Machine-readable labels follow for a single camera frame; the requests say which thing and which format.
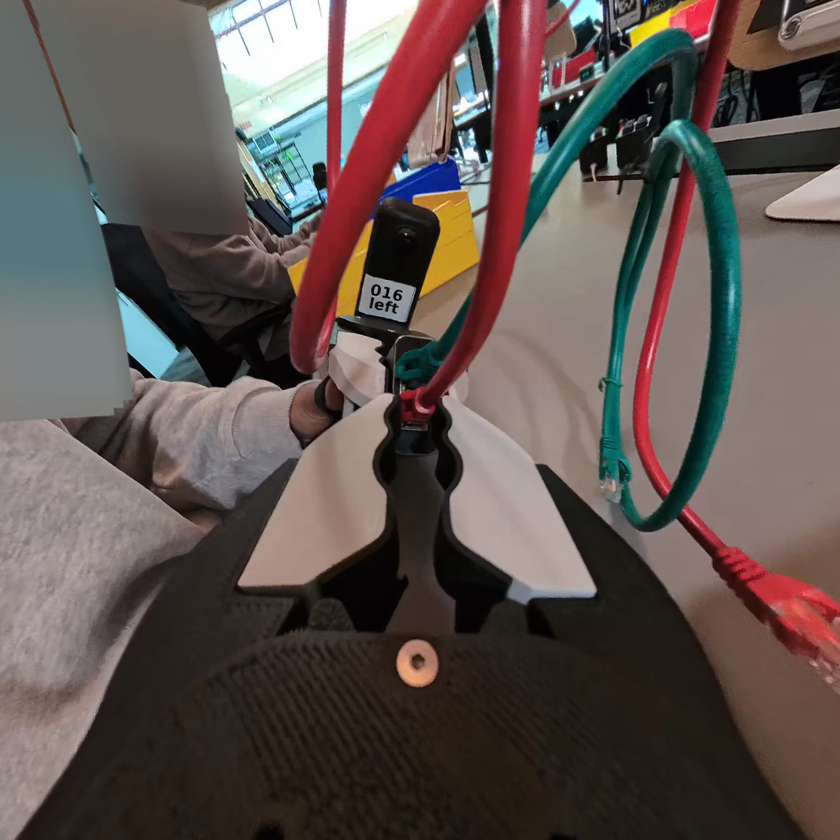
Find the blue plastic bin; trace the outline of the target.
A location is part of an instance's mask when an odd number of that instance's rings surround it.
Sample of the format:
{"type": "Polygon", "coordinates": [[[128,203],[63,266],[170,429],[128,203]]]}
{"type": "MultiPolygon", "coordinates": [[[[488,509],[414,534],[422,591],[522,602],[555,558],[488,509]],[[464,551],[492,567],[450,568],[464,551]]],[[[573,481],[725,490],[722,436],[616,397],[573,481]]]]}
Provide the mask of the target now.
{"type": "Polygon", "coordinates": [[[402,179],[387,186],[381,199],[396,197],[411,203],[418,195],[458,192],[460,189],[459,168],[455,159],[449,156],[442,163],[434,162],[422,169],[410,171],[402,179]]]}

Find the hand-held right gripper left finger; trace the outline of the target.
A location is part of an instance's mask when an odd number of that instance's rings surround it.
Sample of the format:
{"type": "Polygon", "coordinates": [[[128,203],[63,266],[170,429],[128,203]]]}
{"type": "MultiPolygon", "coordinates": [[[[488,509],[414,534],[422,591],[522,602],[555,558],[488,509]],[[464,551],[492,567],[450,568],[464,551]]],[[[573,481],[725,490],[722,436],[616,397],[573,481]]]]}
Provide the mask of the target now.
{"type": "Polygon", "coordinates": [[[379,395],[302,453],[238,579],[241,589],[305,586],[395,535],[379,457],[394,397],[379,395]]]}

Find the white laptop stand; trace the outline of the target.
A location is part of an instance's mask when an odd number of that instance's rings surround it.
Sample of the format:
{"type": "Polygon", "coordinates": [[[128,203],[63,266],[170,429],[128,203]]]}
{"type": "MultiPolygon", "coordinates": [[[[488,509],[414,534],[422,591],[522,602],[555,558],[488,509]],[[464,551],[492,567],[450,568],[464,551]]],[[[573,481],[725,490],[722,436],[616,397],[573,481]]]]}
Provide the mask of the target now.
{"type": "MultiPolygon", "coordinates": [[[[819,48],[828,51],[839,38],[838,1],[785,1],[778,43],[789,54],[819,48]]],[[[817,176],[768,205],[766,217],[783,222],[839,222],[839,166],[817,176]]]]}

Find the black office chair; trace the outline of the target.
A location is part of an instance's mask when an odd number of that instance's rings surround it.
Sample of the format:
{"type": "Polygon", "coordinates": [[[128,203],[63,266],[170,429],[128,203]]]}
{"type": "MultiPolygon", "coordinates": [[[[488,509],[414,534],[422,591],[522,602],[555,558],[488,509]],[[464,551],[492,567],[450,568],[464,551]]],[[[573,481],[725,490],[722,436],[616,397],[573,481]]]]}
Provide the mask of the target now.
{"type": "Polygon", "coordinates": [[[210,385],[228,385],[241,367],[282,387],[303,381],[288,353],[267,360],[259,344],[264,332],[291,319],[290,303],[273,304],[215,340],[176,299],[139,227],[105,224],[101,232],[117,290],[138,305],[177,350],[189,350],[210,385]]]}

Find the yellow plastic bin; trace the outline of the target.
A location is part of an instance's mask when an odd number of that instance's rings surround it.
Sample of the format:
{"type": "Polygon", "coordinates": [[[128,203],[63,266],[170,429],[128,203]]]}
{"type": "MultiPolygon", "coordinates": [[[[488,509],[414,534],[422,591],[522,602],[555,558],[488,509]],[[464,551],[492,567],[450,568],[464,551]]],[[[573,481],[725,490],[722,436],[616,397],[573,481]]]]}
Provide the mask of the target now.
{"type": "MultiPolygon", "coordinates": [[[[476,266],[480,251],[466,190],[421,194],[412,201],[433,211],[440,226],[434,255],[419,292],[422,298],[476,266]]],[[[372,221],[364,226],[343,273],[338,293],[339,316],[351,316],[355,312],[372,226],[372,221]]]]}

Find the rounded plywood panel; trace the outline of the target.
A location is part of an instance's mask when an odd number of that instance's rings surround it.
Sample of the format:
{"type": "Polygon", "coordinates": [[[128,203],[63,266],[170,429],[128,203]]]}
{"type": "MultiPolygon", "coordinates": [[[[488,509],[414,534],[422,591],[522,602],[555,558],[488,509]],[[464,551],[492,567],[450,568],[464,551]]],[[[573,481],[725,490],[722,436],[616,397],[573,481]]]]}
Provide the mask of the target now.
{"type": "Polygon", "coordinates": [[[728,59],[742,70],[770,70],[797,61],[827,56],[839,50],[838,22],[803,24],[789,38],[785,17],[787,2],[743,1],[734,29],[728,59]]]}

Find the person's left forearm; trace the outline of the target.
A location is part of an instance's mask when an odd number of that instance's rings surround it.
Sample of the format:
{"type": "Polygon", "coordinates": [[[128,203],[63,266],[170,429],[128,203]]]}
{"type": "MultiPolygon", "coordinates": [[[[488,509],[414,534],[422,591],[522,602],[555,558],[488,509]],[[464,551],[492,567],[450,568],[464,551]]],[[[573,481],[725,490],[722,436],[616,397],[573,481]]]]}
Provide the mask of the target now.
{"type": "Polygon", "coordinates": [[[301,455],[292,411],[305,385],[282,390],[244,377],[209,387],[131,375],[132,397],[112,414],[55,425],[205,529],[301,455]]]}

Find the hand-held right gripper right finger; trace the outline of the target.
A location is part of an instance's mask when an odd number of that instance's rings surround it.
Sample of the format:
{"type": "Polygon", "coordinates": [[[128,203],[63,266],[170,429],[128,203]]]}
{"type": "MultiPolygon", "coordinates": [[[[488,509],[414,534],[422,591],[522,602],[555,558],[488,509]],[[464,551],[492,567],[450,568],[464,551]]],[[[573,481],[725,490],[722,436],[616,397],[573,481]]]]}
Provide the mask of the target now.
{"type": "Polygon", "coordinates": [[[444,522],[455,547],[522,605],[584,599],[597,590],[531,456],[459,401],[442,401],[444,443],[455,455],[444,522]]]}

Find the person's left hand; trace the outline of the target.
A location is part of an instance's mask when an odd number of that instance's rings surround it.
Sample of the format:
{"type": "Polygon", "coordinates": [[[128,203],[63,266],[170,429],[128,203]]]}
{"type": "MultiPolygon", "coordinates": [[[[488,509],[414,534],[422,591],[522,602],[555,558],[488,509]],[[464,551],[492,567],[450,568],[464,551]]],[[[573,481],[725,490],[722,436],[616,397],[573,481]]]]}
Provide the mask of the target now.
{"type": "Polygon", "coordinates": [[[309,446],[342,417],[344,396],[330,377],[301,385],[289,412],[290,429],[302,448],[309,446]]]}

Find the black dock block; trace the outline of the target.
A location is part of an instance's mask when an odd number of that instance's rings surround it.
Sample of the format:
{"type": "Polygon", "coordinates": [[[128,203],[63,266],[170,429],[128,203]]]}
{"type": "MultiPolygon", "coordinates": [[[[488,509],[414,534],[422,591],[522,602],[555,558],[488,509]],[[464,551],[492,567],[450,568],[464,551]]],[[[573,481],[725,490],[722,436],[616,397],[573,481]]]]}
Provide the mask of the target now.
{"type": "Polygon", "coordinates": [[[647,164],[656,125],[650,114],[622,123],[616,136],[616,165],[622,174],[640,172],[647,164]]]}
{"type": "Polygon", "coordinates": [[[595,181],[598,175],[607,173],[609,144],[607,128],[598,127],[586,142],[579,158],[585,180],[595,181]]]}

